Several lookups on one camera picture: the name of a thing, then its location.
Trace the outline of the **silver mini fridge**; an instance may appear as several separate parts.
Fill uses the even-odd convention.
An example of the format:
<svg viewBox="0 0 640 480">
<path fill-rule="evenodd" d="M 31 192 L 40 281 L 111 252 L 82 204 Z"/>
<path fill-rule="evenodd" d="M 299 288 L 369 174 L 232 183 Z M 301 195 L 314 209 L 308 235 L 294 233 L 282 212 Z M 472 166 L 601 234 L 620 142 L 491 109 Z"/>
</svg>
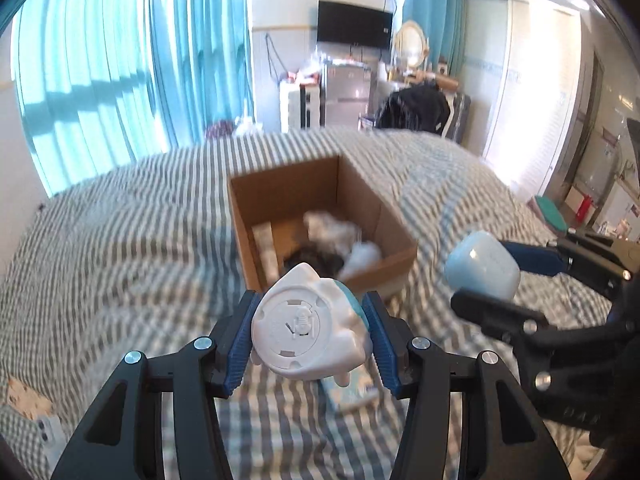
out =
<svg viewBox="0 0 640 480">
<path fill-rule="evenodd" d="M 361 63 L 326 63 L 321 73 L 321 125 L 355 128 L 368 114 L 372 72 Z"/>
</svg>

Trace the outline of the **blue side curtain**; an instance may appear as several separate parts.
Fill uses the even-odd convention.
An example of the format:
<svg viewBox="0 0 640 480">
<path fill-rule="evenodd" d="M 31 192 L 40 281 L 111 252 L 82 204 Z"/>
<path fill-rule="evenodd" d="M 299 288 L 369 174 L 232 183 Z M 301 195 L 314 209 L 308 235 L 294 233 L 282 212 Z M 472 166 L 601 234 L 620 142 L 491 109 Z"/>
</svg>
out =
<svg viewBox="0 0 640 480">
<path fill-rule="evenodd" d="M 430 45 L 428 60 L 443 58 L 448 74 L 457 76 L 464 55 L 465 0 L 405 0 L 404 18 L 417 22 Z"/>
</svg>

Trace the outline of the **pale blue earbuds case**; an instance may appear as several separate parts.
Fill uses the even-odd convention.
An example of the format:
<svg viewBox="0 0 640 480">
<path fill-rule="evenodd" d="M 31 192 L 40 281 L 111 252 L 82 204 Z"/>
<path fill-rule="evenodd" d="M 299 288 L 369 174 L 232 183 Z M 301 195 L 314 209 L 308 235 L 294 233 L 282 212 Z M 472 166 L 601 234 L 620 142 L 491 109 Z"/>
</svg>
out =
<svg viewBox="0 0 640 480">
<path fill-rule="evenodd" d="M 521 279 L 521 270 L 510 252 L 486 231 L 469 234 L 454 248 L 445 263 L 449 287 L 511 301 Z"/>
</svg>

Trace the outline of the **black wall television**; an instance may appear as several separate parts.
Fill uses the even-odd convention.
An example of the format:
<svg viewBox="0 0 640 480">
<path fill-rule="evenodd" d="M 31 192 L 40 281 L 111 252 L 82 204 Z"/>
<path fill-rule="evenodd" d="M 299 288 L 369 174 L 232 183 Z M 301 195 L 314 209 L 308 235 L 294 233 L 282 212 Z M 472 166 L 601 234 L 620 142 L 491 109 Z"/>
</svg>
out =
<svg viewBox="0 0 640 480">
<path fill-rule="evenodd" d="M 317 41 L 378 50 L 390 48 L 393 14 L 329 0 L 318 2 Z"/>
</svg>

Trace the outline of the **white storage drawers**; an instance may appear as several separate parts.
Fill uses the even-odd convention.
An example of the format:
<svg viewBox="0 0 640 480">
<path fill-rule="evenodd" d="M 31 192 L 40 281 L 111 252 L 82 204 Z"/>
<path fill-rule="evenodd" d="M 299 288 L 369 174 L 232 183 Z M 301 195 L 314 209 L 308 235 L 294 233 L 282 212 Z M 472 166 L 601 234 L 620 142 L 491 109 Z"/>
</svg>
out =
<svg viewBox="0 0 640 480">
<path fill-rule="evenodd" d="M 281 81 L 280 125 L 283 133 L 320 126 L 320 87 Z"/>
</svg>

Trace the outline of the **black backpack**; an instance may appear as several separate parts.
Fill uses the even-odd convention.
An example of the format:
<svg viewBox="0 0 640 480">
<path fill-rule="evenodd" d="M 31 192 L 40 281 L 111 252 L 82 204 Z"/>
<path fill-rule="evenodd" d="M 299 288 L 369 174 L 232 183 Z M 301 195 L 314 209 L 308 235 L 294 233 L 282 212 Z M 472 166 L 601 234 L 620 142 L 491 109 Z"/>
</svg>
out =
<svg viewBox="0 0 640 480">
<path fill-rule="evenodd" d="M 392 92 L 375 114 L 378 129 L 406 129 L 442 134 L 450 117 L 446 96 L 437 84 L 422 82 Z"/>
</svg>

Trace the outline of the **oval vanity mirror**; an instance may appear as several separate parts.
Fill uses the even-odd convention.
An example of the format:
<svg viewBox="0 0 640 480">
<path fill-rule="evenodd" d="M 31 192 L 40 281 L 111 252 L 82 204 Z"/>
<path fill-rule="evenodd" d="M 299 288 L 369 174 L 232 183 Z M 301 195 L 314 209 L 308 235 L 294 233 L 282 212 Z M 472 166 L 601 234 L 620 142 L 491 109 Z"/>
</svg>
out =
<svg viewBox="0 0 640 480">
<path fill-rule="evenodd" d="M 430 53 L 428 38 L 415 21 L 406 21 L 400 26 L 393 40 L 393 61 L 399 68 L 420 70 Z"/>
</svg>

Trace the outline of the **white crumpled plastic bag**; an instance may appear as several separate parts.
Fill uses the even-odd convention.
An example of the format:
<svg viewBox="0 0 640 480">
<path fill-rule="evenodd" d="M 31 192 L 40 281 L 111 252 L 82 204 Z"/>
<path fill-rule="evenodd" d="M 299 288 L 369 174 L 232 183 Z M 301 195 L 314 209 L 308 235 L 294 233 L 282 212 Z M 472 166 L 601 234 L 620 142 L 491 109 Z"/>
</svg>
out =
<svg viewBox="0 0 640 480">
<path fill-rule="evenodd" d="M 377 244 L 363 238 L 362 229 L 355 223 L 338 220 L 327 211 L 307 211 L 303 215 L 308 240 L 319 249 L 334 252 L 344 259 L 344 266 L 336 279 L 346 281 L 367 272 L 382 261 Z"/>
</svg>

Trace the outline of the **black object in box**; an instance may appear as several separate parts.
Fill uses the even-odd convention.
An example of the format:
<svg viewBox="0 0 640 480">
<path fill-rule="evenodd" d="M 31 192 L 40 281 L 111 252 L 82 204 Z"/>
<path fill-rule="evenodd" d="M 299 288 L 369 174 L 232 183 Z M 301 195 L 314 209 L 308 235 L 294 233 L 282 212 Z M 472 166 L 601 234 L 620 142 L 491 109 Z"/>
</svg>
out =
<svg viewBox="0 0 640 480">
<path fill-rule="evenodd" d="M 288 272 L 299 263 L 307 263 L 322 278 L 336 278 L 344 266 L 344 259 L 334 252 L 326 252 L 314 245 L 299 247 L 283 260 L 283 269 Z"/>
</svg>

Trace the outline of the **checkered bed quilt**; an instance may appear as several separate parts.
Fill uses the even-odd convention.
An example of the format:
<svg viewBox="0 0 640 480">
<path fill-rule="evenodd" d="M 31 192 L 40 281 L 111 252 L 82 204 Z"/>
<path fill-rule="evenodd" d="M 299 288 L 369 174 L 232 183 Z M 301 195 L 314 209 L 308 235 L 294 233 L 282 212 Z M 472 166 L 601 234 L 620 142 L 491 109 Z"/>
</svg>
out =
<svg viewBox="0 0 640 480">
<path fill-rule="evenodd" d="M 1 435 L 32 478 L 50 467 L 36 423 L 8 405 L 8 379 L 52 402 L 64 445 L 127 351 L 177 351 L 240 300 L 228 175 L 338 153 L 418 244 L 393 315 L 448 352 L 494 350 L 518 376 L 509 347 L 454 315 L 442 271 L 471 232 L 532 245 L 555 235 L 477 157 L 407 130 L 232 136 L 75 185 L 26 230 L 1 282 Z M 318 382 L 253 365 L 216 404 L 235 479 L 388 479 L 407 405 L 384 389 L 336 414 Z"/>
</svg>

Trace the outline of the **white cat plush toy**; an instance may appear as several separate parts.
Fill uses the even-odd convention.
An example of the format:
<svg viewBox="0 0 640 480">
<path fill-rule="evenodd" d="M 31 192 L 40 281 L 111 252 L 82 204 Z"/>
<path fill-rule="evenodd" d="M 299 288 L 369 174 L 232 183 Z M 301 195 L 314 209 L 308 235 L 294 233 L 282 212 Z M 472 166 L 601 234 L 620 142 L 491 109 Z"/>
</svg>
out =
<svg viewBox="0 0 640 480">
<path fill-rule="evenodd" d="M 292 380 L 333 378 L 340 387 L 372 353 L 369 322 L 354 294 L 299 263 L 262 296 L 250 326 L 250 359 Z"/>
</svg>

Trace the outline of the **brown cardboard box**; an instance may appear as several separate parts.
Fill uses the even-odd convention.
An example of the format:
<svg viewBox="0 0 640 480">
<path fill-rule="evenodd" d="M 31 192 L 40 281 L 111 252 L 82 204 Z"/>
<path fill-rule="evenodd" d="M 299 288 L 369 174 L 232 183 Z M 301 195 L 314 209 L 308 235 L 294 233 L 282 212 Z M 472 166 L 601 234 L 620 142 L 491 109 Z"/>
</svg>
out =
<svg viewBox="0 0 640 480">
<path fill-rule="evenodd" d="M 300 260 L 357 296 L 390 298 L 407 284 L 418 246 L 347 157 L 241 174 L 228 185 L 248 288 L 264 292 Z"/>
</svg>

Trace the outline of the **blue window curtain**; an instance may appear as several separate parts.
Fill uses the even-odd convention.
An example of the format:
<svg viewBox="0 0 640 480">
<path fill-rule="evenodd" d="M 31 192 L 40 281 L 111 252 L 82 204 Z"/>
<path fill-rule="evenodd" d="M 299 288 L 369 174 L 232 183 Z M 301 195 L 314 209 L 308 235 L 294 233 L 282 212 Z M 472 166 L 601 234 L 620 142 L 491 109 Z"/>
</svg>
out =
<svg viewBox="0 0 640 480">
<path fill-rule="evenodd" d="M 49 194 L 253 111 L 246 0 L 26 0 L 11 62 Z"/>
</svg>

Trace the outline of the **blue floral tissue pack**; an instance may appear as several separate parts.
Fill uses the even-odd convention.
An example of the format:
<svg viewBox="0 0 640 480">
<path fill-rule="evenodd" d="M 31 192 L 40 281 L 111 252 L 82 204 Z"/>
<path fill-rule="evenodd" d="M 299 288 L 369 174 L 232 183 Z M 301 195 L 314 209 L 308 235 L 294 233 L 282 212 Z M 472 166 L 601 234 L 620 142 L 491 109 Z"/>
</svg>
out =
<svg viewBox="0 0 640 480">
<path fill-rule="evenodd" d="M 329 407 L 335 413 L 348 413 L 373 403 L 380 397 L 380 389 L 368 369 L 368 362 L 349 373 L 349 384 L 340 386 L 334 377 L 320 380 Z"/>
</svg>

